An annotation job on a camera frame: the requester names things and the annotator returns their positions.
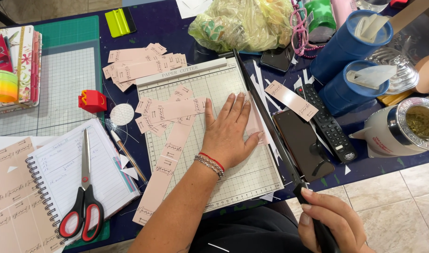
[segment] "hand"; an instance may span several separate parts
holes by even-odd
[[[302,204],[298,233],[309,250],[320,253],[320,246],[314,233],[313,220],[316,219],[330,228],[331,233],[343,253],[374,252],[364,243],[366,233],[363,221],[345,202],[335,196],[319,194],[306,188],[301,189],[302,196],[311,205]]]
[[[244,93],[241,92],[238,95],[236,102],[235,95],[230,94],[215,120],[211,100],[207,98],[206,101],[206,130],[200,152],[216,159],[225,170],[244,161],[263,135],[261,132],[256,132],[244,142],[243,135],[249,120],[250,101],[247,101],[244,106],[243,104]]]

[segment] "cutting mat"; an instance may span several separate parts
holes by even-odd
[[[209,97],[213,102],[215,118],[232,92],[246,91],[244,80],[234,58],[227,59],[227,66],[197,74],[180,77],[157,84],[138,88],[139,97],[166,101],[173,91],[183,84],[191,89],[193,97]],[[147,149],[150,168],[153,169],[160,157],[163,146],[171,132],[172,126],[157,137],[150,131],[146,132]],[[198,114],[191,133],[186,141],[171,183],[165,197],[183,177],[194,156],[202,149],[205,133],[205,114]],[[233,169],[228,170],[222,180],[218,181],[205,207],[205,212],[239,203],[246,199],[262,196],[283,188],[283,184],[274,164],[271,150],[266,146],[257,147],[253,153]]]
[[[78,95],[84,89],[102,90],[98,16],[35,30],[43,34],[40,104],[0,114],[0,136],[59,136],[96,117],[78,108]]]

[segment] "red string bracelet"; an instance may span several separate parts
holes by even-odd
[[[204,155],[204,156],[208,157],[209,159],[213,160],[215,163],[217,163],[219,165],[219,167],[221,167],[222,171],[225,172],[224,167],[222,167],[222,165],[218,161],[214,160],[213,158],[211,158],[206,153],[199,152],[199,154]]]

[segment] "blue container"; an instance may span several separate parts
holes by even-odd
[[[364,60],[352,61],[320,90],[319,96],[332,115],[342,116],[386,93],[389,88],[389,80],[380,85],[380,89],[367,88],[347,81],[346,74],[350,70],[358,71],[377,65]]]
[[[311,74],[321,83],[328,83],[351,61],[364,60],[380,46],[392,39],[389,22],[378,31],[375,43],[364,42],[354,36],[355,28],[362,17],[376,12],[357,10],[352,12],[344,25],[336,32],[310,64]]]

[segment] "fingernail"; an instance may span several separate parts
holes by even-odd
[[[310,210],[311,209],[311,205],[301,204],[301,209],[303,209],[303,210]]]
[[[310,224],[310,217],[304,213],[301,213],[299,221],[303,225],[309,225]]]
[[[313,195],[313,192],[307,188],[301,188],[301,192],[308,196]]]

